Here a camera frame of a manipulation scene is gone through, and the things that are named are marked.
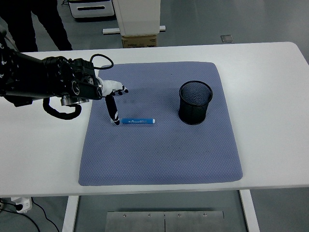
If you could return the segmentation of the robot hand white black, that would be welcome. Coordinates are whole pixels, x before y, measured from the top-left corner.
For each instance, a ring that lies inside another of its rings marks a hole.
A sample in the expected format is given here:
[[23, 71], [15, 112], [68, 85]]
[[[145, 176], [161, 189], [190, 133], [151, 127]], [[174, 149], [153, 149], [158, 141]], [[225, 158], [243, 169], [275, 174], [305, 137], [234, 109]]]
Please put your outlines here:
[[118, 116], [118, 110], [114, 100], [115, 95], [123, 95], [123, 93], [128, 93], [128, 89], [121, 83], [113, 80], [99, 80], [100, 87], [102, 91], [102, 96], [105, 98], [107, 110], [112, 122], [115, 125], [120, 124], [120, 119]]

